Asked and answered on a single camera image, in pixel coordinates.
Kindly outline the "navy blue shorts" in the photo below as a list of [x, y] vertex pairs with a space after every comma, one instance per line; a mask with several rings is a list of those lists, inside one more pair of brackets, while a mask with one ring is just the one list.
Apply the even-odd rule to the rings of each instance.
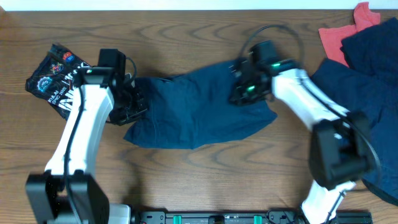
[[195, 149], [245, 139], [271, 124], [277, 114], [265, 101], [236, 106], [229, 96], [236, 83], [233, 61], [171, 77], [141, 77], [148, 110], [124, 135], [140, 147]]

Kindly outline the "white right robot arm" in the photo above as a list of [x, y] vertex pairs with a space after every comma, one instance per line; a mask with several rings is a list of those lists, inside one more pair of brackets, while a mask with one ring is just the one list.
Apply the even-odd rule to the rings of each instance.
[[251, 62], [240, 58], [232, 73], [238, 82], [230, 102], [249, 105], [272, 94], [311, 132], [308, 167], [313, 182], [296, 222], [335, 221], [337, 208], [356, 181], [379, 168], [365, 114], [335, 103], [293, 60]]

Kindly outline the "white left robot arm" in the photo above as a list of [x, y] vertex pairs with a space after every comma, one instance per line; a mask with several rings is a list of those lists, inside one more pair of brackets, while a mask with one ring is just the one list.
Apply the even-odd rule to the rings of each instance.
[[111, 67], [81, 68], [73, 83], [72, 110], [60, 142], [25, 191], [37, 223], [135, 223], [131, 206], [110, 203], [95, 180], [105, 124], [116, 106], [131, 107], [135, 75]]

